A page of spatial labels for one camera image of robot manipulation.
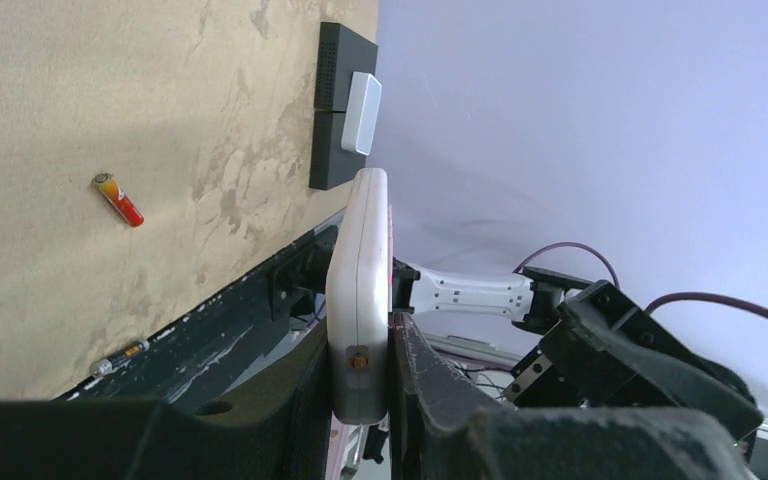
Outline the red AAA battery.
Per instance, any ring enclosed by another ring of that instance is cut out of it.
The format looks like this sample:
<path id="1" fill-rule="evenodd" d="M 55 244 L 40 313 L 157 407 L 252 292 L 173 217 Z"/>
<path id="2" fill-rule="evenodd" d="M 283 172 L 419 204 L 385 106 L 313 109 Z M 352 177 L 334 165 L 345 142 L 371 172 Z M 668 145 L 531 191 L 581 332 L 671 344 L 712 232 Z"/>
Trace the red AAA battery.
<path id="1" fill-rule="evenodd" d="M 110 173 L 95 175 L 92 184 L 128 226 L 136 228 L 144 223 L 142 213 Z"/>

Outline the white red remote control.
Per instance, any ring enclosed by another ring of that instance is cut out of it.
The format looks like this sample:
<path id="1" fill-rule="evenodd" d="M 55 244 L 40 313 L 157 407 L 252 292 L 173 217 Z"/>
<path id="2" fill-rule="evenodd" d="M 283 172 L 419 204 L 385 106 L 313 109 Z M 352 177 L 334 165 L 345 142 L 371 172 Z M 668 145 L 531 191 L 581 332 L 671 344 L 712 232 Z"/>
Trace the white red remote control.
<path id="1" fill-rule="evenodd" d="M 367 426 L 387 414 L 392 252 L 388 176 L 364 168 L 352 182 L 326 275 L 333 413 Z"/>

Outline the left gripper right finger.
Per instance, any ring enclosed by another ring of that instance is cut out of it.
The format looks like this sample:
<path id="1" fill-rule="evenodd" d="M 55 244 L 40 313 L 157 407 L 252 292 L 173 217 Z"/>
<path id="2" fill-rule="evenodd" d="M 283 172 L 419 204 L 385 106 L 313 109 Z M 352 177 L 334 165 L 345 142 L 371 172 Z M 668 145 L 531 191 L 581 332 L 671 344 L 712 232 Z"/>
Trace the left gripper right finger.
<path id="1" fill-rule="evenodd" d="M 414 321 L 389 329 L 395 479 L 751 479 L 726 430 L 674 408 L 513 409 L 441 358 Z"/>

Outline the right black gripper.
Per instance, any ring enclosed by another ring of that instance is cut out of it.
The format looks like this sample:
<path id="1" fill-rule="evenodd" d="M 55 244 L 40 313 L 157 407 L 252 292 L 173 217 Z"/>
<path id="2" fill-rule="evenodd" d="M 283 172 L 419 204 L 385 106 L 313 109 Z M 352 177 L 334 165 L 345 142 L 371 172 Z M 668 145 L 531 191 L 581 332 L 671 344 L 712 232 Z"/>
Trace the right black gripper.
<path id="1" fill-rule="evenodd" d="M 534 280 L 516 327 L 538 345 L 510 371 L 520 408 L 685 408 L 716 419 L 745 457 L 764 416 L 731 369 L 701 357 L 606 281 Z"/>

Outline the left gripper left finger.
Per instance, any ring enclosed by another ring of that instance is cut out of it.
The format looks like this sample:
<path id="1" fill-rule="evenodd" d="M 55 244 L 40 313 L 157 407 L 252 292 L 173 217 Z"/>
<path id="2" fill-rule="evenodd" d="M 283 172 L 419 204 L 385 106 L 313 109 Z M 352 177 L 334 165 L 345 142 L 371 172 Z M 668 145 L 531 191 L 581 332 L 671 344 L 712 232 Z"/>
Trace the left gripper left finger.
<path id="1" fill-rule="evenodd" d="M 158 399 L 0 401 L 0 479 L 321 479 L 326 327 L 187 411 Z"/>

